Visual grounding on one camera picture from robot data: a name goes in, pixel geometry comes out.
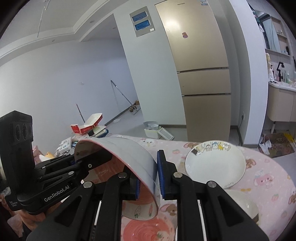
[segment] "bathroom vanity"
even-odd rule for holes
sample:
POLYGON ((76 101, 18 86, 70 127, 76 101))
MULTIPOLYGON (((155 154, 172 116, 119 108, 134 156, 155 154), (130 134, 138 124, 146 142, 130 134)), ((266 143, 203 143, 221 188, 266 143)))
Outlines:
POLYGON ((296 122, 296 88, 269 82, 266 114, 274 122, 296 122))

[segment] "screw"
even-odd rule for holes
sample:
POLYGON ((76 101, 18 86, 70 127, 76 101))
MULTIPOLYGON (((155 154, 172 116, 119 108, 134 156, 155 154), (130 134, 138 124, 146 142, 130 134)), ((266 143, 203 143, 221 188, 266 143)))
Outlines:
POLYGON ((210 188, 215 188, 217 186, 217 183, 215 183, 214 181, 209 181, 207 183, 207 185, 210 187, 210 188))
POLYGON ((174 177, 176 177, 176 178, 180 178, 180 177, 182 177, 182 176, 183 176, 182 173, 180 173, 180 172, 174 172, 174 177))
POLYGON ((90 188, 91 186, 92 186, 92 182, 85 182, 83 184, 83 187, 85 187, 85 188, 90 188))
POLYGON ((126 178, 128 175, 125 172, 121 172, 118 174, 119 178, 126 178))

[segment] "wall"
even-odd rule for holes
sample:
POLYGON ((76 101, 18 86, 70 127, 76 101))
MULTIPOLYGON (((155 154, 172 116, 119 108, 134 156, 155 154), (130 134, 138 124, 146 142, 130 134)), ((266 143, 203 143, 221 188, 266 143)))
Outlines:
POLYGON ((237 52, 241 90, 239 116, 245 113, 240 132, 243 143, 253 145, 258 143, 261 135, 268 95, 267 63, 261 32, 245 0, 219 2, 237 52))
POLYGON ((240 102, 240 83, 239 83, 239 66, 237 61, 237 52, 235 49, 234 39, 231 29, 222 6, 217 0, 208 0, 216 21, 218 23, 228 59, 229 75, 231 84, 231 125, 239 125, 239 102, 240 102))
POLYGON ((18 110, 33 117, 34 145, 55 151, 71 124, 103 113, 104 124, 134 102, 136 91, 120 40, 57 43, 27 52, 0 67, 0 116, 18 110))
POLYGON ((184 125, 185 114, 176 67, 155 4, 129 0, 113 11, 145 121, 184 125), (155 31, 136 37, 130 13, 148 7, 155 31))
MULTIPOLYGON (((255 10, 265 12, 265 13, 269 14, 270 16, 279 19, 282 22, 282 24, 284 25, 284 30, 287 34, 290 54, 291 54, 291 56, 293 56, 294 53, 296 53, 296 40, 295 40, 292 32, 288 28, 287 24, 284 22, 284 20, 279 15, 279 13, 274 9, 274 7, 271 6, 266 0, 247 0, 247 1, 252 6, 252 8, 254 8, 255 10)), ((288 57, 288 56, 287 57, 286 56, 279 57, 279 56, 276 56, 273 54, 269 54, 269 56, 271 59, 271 64, 274 65, 274 68, 273 68, 274 73, 278 74, 278 72, 276 71, 276 68, 277 68, 279 62, 281 61, 285 65, 285 70, 289 71, 290 79, 294 78, 295 66, 294 66, 293 57, 288 57)), ((272 123, 273 122, 266 116, 263 129, 265 129, 265 130, 271 129, 272 123)), ((277 122, 275 129, 288 130, 289 126, 290 126, 290 123, 277 122)))

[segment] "refrigerator door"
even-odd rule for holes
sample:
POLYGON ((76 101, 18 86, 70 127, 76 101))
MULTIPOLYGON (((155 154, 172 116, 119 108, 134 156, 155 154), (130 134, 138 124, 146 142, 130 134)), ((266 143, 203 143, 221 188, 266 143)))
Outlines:
POLYGON ((177 71, 228 67, 224 42, 209 5, 199 0, 166 0, 155 5, 177 71))
POLYGON ((184 96, 188 141, 228 141, 231 95, 184 96))
POLYGON ((182 95, 231 93, 228 69, 178 73, 182 95))

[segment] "floor mat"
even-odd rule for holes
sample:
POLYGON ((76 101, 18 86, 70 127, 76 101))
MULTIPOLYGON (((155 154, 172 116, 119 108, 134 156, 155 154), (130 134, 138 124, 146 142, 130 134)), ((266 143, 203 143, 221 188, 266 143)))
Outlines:
POLYGON ((271 142, 271 148, 268 148, 268 151, 270 155, 268 155, 270 158, 275 158, 279 156, 288 155, 291 153, 294 153, 294 149, 289 142, 289 140, 285 137, 284 133, 273 133, 273 134, 267 134, 265 136, 265 142, 270 140, 271 142))

